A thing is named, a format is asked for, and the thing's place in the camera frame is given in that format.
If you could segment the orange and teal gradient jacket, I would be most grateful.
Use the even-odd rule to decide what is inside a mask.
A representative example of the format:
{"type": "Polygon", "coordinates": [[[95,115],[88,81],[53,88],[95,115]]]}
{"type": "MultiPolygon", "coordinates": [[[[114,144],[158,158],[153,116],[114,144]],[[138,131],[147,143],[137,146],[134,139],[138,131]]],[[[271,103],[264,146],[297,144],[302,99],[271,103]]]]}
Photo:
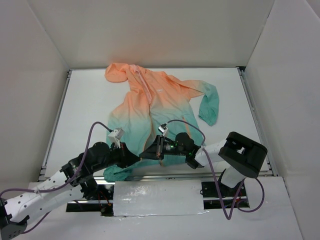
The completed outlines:
{"type": "Polygon", "coordinates": [[[105,78],[111,83],[128,82],[130,91],[123,103],[108,117],[108,127],[121,128],[128,150],[135,155],[149,147],[159,134],[158,127],[169,122],[168,138],[187,133],[196,145],[203,136],[190,100],[201,96],[198,117],[213,126],[219,114],[217,88],[202,80],[179,80],[164,71],[152,71],[134,64],[112,63],[105,70],[105,78]]]}

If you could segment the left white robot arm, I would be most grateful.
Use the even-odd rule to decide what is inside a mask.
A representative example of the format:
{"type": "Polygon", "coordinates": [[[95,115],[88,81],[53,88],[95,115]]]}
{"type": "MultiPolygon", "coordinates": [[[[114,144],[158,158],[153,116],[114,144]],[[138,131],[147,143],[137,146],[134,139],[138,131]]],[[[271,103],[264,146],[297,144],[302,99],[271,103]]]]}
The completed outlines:
{"type": "Polygon", "coordinates": [[[139,161],[123,142],[120,147],[104,142],[86,147],[46,181],[32,189],[20,190],[17,197],[0,200],[1,239],[11,240],[26,233],[27,226],[37,218],[68,202],[97,197],[95,172],[110,166],[126,168],[139,161]]]}

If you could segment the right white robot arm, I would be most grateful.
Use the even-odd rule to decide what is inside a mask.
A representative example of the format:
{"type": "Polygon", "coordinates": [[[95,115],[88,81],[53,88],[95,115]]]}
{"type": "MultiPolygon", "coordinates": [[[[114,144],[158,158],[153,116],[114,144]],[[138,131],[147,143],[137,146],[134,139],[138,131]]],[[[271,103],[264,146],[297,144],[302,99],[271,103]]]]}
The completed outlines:
{"type": "Polygon", "coordinates": [[[225,161],[229,167],[222,172],[217,189],[221,195],[228,196],[244,179],[258,177],[267,153],[264,145],[235,131],[225,140],[209,146],[197,146],[187,133],[181,132],[174,141],[158,135],[139,157],[161,161],[165,156],[184,156],[192,169],[225,161]]]}

